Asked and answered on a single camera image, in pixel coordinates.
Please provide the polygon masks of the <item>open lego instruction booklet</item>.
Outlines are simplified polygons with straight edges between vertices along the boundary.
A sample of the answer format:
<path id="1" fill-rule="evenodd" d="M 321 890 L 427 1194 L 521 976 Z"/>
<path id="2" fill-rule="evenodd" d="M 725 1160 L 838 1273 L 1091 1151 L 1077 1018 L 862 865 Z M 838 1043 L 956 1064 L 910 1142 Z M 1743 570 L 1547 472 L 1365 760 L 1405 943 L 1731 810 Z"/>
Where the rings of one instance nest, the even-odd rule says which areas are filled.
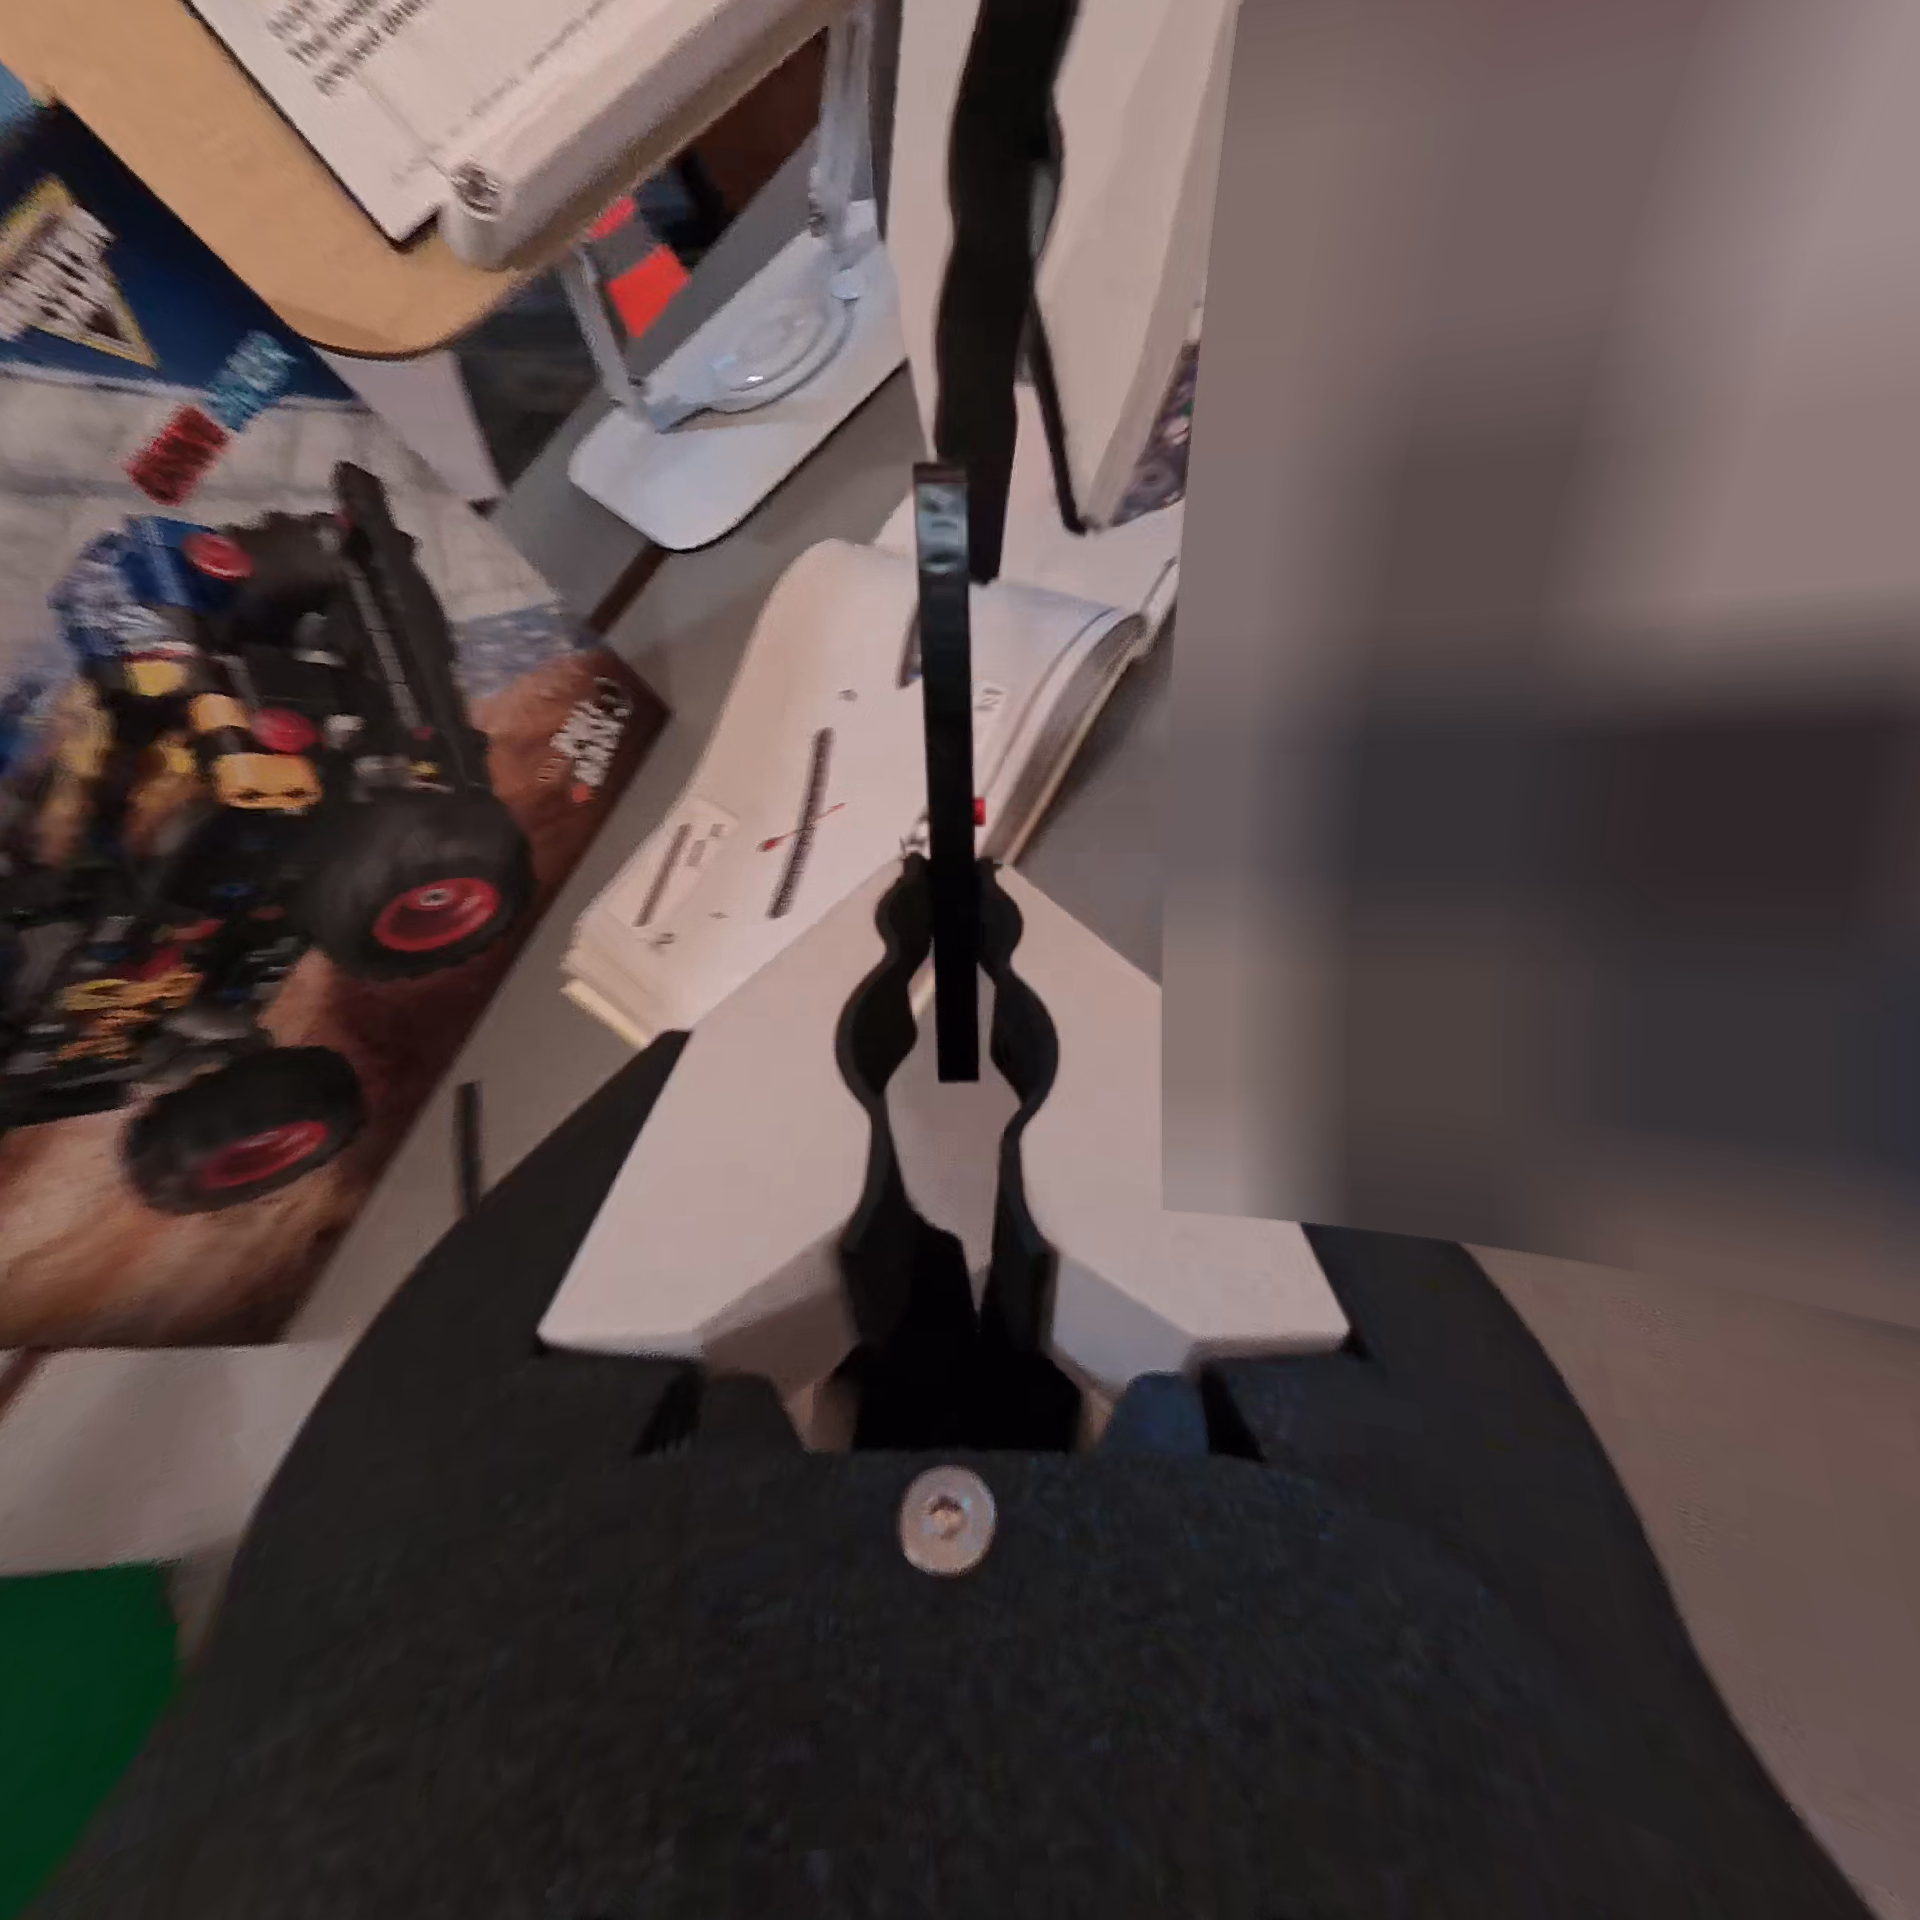
<path id="1" fill-rule="evenodd" d="M 1170 509 L 1053 581 L 973 590 L 977 850 L 1041 827 L 1180 583 Z M 634 1048 L 679 1035 L 901 859 L 926 850 L 925 702 L 907 552 L 824 541 L 753 630 L 691 782 L 575 928 L 564 995 Z"/>

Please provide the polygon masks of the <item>white stand base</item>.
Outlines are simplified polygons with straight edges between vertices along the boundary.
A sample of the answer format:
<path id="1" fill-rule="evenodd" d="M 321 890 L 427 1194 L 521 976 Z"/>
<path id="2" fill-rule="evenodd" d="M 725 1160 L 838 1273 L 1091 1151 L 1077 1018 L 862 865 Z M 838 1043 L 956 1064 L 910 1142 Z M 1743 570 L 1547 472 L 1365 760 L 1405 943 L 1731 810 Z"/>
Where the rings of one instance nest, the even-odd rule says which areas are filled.
<path id="1" fill-rule="evenodd" d="M 807 226 L 653 372 L 630 365 L 594 247 L 559 271 L 608 398 L 569 480 L 661 551 L 734 533 L 904 365 L 872 134 L 877 28 L 877 4 L 829 28 Z"/>

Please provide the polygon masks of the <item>lego truck set box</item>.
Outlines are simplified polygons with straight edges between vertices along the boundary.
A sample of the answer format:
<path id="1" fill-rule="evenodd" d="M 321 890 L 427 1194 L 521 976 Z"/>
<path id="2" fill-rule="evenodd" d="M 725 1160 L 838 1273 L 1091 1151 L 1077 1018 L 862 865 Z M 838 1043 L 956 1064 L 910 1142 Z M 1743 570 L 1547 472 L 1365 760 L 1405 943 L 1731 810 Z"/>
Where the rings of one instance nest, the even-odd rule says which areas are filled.
<path id="1" fill-rule="evenodd" d="M 665 708 L 35 99 L 2 296 L 4 1354 L 274 1341 Z"/>

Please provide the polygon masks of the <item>green fabric bag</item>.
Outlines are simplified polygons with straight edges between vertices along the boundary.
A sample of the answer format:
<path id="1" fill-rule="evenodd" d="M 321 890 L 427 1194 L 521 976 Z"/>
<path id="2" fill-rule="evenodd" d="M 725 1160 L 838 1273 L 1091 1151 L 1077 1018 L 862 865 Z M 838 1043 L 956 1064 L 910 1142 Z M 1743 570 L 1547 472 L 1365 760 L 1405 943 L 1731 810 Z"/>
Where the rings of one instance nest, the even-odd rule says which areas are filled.
<path id="1" fill-rule="evenodd" d="M 181 1687 L 170 1571 L 2 1582 L 2 1915 L 22 1917 Z"/>

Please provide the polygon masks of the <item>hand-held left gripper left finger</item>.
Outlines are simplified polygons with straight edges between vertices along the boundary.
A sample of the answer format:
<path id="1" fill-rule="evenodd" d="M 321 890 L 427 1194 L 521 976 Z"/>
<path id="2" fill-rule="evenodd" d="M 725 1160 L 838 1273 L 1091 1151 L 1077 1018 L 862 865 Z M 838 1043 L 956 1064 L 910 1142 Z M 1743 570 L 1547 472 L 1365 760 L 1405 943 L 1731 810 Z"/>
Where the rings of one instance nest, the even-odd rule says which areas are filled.
<path id="1" fill-rule="evenodd" d="M 812 1441 L 861 1332 L 843 1242 L 918 1043 L 921 917 L 896 859 L 686 1037 L 538 1324 L 562 1354 L 767 1381 Z"/>

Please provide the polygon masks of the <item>long black lego beam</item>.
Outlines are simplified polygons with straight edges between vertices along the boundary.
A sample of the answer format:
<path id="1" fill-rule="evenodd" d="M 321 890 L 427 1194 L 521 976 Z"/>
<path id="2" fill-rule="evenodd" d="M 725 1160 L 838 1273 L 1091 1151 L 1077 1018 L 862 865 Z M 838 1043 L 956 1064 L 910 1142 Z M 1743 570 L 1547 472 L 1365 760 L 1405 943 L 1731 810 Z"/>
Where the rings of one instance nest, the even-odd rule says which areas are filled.
<path id="1" fill-rule="evenodd" d="M 966 475 L 921 463 L 913 487 L 925 711 L 925 890 L 934 1058 L 949 1087 L 980 1077 L 973 579 Z"/>

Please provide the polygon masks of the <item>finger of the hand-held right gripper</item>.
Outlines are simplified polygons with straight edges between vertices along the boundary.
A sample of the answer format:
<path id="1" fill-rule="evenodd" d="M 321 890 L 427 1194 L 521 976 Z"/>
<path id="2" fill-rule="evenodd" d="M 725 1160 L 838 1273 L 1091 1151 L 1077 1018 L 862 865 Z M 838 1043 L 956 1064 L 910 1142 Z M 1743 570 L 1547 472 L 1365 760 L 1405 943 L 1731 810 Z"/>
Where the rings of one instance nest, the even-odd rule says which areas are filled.
<path id="1" fill-rule="evenodd" d="M 1079 4 L 1034 216 L 1020 345 L 1063 525 L 1177 503 L 1193 408 L 1237 2 Z"/>
<path id="2" fill-rule="evenodd" d="M 969 485 L 969 573 L 1003 566 L 1018 393 L 1061 158 L 1054 89 L 1073 2 L 909 2 L 898 11 L 889 253 L 932 458 Z"/>

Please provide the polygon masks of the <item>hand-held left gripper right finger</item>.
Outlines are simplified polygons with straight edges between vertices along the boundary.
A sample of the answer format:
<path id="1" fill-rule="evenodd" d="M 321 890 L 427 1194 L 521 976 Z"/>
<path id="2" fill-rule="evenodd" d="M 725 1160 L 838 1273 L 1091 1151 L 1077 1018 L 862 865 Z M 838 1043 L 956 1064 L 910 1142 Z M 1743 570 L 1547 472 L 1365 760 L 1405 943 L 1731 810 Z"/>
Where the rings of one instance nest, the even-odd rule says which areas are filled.
<path id="1" fill-rule="evenodd" d="M 1000 1443 L 1251 1448 L 1216 1371 L 1350 1332 L 1303 1226 L 1180 1213 L 1162 1181 L 1161 987 L 1018 874 L 979 871 L 991 1063 L 1016 1099 L 977 1350 Z"/>

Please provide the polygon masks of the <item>orange traffic cone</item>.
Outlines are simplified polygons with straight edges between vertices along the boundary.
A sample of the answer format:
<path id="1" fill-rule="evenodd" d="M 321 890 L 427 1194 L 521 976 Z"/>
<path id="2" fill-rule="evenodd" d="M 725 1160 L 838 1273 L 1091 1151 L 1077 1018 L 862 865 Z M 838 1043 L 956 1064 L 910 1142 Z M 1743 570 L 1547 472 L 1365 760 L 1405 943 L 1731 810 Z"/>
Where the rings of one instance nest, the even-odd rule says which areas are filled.
<path id="1" fill-rule="evenodd" d="M 618 339 L 649 335 L 689 286 L 684 259 L 630 191 L 608 202 L 580 247 L 589 278 Z"/>

